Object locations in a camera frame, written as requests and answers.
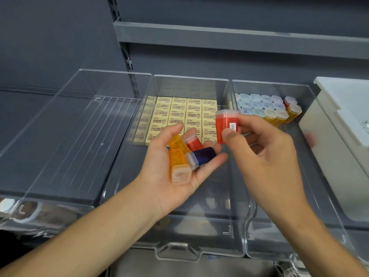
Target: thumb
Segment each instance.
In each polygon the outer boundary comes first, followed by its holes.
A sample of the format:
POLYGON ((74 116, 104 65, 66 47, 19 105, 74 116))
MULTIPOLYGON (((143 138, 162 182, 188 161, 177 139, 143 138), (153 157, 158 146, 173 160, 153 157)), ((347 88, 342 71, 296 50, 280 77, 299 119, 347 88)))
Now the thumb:
POLYGON ((222 137, 233 152, 238 165, 242 166, 244 163, 255 161, 256 154, 252 151, 243 135, 226 128, 222 131, 222 137))

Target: forearm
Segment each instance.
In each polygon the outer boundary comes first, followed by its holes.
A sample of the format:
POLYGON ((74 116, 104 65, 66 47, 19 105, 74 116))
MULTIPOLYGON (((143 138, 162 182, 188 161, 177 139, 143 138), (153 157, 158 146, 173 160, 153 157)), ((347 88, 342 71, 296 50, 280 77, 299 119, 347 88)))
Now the forearm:
POLYGON ((97 276, 159 219, 145 191, 129 185, 0 276, 97 276))
POLYGON ((297 208, 296 215, 277 219, 277 226, 312 276, 369 276, 365 267, 331 236, 310 208, 297 208))

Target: white box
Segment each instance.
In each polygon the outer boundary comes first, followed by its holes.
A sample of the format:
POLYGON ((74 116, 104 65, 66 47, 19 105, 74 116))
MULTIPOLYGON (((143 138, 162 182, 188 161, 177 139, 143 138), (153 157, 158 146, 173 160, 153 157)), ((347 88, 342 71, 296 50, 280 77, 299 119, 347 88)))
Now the white box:
POLYGON ((369 221, 369 81, 317 77, 321 92, 299 122, 344 213, 369 221))

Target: right hand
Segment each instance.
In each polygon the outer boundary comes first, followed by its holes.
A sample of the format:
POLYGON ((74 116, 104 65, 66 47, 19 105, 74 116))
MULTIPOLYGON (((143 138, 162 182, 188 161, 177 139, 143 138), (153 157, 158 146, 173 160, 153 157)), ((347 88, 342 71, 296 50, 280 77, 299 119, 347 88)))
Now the right hand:
POLYGON ((258 205, 274 222, 311 210, 292 137, 260 117, 239 114, 238 118, 240 133, 249 134, 244 137, 227 128, 222 136, 258 205))

